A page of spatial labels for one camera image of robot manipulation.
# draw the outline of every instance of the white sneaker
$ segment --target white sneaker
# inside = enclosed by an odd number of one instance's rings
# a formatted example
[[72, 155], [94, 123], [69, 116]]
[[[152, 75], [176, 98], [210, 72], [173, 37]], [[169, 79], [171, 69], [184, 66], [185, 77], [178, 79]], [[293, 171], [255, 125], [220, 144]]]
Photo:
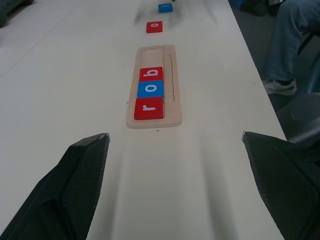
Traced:
[[290, 84], [281, 84], [281, 81], [265, 80], [262, 82], [267, 94], [278, 94], [292, 96], [297, 91], [297, 82], [291, 81]]

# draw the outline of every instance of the person's leg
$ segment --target person's leg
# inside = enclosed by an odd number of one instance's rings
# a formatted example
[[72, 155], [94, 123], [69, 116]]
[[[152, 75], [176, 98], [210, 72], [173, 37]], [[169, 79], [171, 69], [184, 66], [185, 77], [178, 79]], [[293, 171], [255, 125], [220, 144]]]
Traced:
[[320, 0], [287, 0], [280, 6], [263, 76], [268, 94], [295, 93], [294, 64], [303, 33], [319, 26]]

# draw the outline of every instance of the wooden tray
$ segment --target wooden tray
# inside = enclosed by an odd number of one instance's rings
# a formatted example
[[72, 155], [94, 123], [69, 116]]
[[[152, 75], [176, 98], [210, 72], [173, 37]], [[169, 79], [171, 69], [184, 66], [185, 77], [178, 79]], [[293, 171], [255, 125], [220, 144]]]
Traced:
[[[135, 120], [135, 105], [141, 68], [163, 67], [164, 118]], [[133, 129], [175, 127], [182, 123], [176, 49], [174, 45], [148, 46], [138, 49], [135, 58], [126, 125]]]

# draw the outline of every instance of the floor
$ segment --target floor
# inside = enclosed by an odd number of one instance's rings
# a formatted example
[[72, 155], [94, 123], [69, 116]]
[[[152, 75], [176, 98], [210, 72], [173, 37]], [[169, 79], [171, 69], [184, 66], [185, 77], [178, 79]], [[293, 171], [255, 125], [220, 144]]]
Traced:
[[[232, 10], [249, 48], [254, 64], [261, 75], [276, 18], [270, 15], [254, 16], [250, 13], [240, 11], [239, 8], [234, 6], [232, 6]], [[318, 53], [315, 50], [320, 50], [320, 38], [318, 37], [314, 37], [311, 40], [296, 60], [294, 76], [297, 79], [298, 87], [308, 77], [308, 70]], [[275, 110], [282, 108], [290, 101], [290, 97], [287, 96], [272, 94], [269, 97]]]

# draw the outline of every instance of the white lettering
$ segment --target white lettering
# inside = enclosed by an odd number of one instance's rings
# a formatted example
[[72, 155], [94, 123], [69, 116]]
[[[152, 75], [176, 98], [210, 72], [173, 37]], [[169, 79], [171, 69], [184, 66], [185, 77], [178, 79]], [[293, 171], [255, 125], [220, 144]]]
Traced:
[[143, 105], [143, 111], [153, 111], [153, 110], [156, 110], [155, 107], [147, 107], [147, 105]]
[[148, 85], [144, 88], [144, 90], [147, 92], [147, 93], [152, 93], [154, 91], [157, 90], [157, 86], [156, 85]]
[[144, 74], [144, 77], [150, 77], [150, 76], [158, 76], [158, 70], [149, 70]]

